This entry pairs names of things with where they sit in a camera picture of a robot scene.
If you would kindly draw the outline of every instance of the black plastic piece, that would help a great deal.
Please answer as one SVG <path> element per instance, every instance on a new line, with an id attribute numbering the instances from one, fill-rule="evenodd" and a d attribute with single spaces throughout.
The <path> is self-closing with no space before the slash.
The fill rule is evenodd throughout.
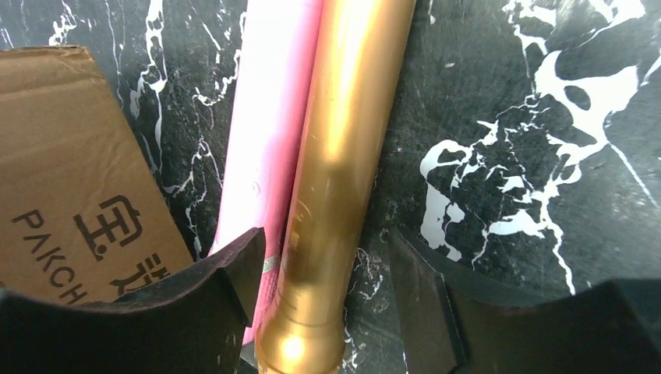
<path id="1" fill-rule="evenodd" d="M 110 304 L 0 290 L 0 372 L 234 373 L 262 275 L 263 229 Z"/>
<path id="2" fill-rule="evenodd" d="M 550 301 L 391 231 L 410 374 L 661 372 L 661 280 L 610 280 Z"/>

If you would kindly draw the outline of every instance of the dark background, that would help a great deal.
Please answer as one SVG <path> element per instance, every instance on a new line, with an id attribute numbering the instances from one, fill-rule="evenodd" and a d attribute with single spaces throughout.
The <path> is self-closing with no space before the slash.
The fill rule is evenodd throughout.
<path id="1" fill-rule="evenodd" d="M 0 47 L 94 53 L 197 258 L 217 224 L 245 9 L 245 0 L 0 4 Z M 610 277 L 659 276 L 659 9 L 657 0 L 418 1 L 348 293 L 343 372 L 406 370 L 384 243 L 393 225 L 552 298 Z"/>

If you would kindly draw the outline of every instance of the cardboard box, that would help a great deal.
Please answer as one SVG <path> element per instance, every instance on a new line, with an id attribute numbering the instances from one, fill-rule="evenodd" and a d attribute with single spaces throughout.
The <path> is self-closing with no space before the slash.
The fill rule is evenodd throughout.
<path id="1" fill-rule="evenodd" d="M 193 263 L 82 47 L 0 52 L 0 282 L 109 302 Z"/>

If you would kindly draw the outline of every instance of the pink tube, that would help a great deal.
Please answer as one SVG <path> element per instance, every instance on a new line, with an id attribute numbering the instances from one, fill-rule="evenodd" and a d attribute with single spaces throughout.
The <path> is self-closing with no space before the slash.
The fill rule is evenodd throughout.
<path id="1" fill-rule="evenodd" d="M 249 0 L 215 253 L 263 227 L 267 250 L 253 328 L 273 299 L 323 0 Z M 246 329 L 243 343 L 254 338 Z"/>

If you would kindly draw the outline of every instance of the metallic rod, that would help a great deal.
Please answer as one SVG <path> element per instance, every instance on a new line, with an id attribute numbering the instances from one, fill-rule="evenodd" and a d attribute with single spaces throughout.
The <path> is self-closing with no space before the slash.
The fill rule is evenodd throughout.
<path id="1" fill-rule="evenodd" d="M 326 0 L 263 374 L 336 372 L 343 306 L 415 0 Z"/>

